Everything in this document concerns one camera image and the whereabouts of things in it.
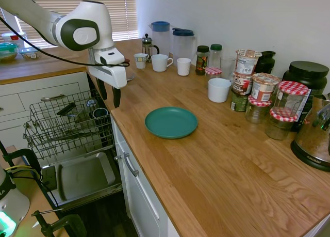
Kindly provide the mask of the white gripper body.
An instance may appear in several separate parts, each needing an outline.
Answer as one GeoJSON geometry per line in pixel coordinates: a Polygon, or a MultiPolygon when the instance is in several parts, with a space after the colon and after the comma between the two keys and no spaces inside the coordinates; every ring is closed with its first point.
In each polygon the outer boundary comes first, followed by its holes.
{"type": "Polygon", "coordinates": [[[88,71],[94,77],[116,89],[121,89],[127,85],[126,71],[124,67],[89,66],[88,71]]]}

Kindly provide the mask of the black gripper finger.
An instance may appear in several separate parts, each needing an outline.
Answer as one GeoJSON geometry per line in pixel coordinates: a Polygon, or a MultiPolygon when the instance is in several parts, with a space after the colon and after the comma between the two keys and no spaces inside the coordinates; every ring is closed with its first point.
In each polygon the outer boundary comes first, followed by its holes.
{"type": "Polygon", "coordinates": [[[106,88],[105,88],[104,81],[97,78],[96,82],[97,82],[97,86],[98,86],[98,89],[99,89],[99,92],[100,92],[100,95],[101,95],[102,99],[107,100],[107,91],[106,91],[106,88]]]}
{"type": "Polygon", "coordinates": [[[120,102],[121,102],[121,90],[112,87],[112,93],[113,93],[113,104],[114,107],[117,108],[120,106],[120,102]]]}

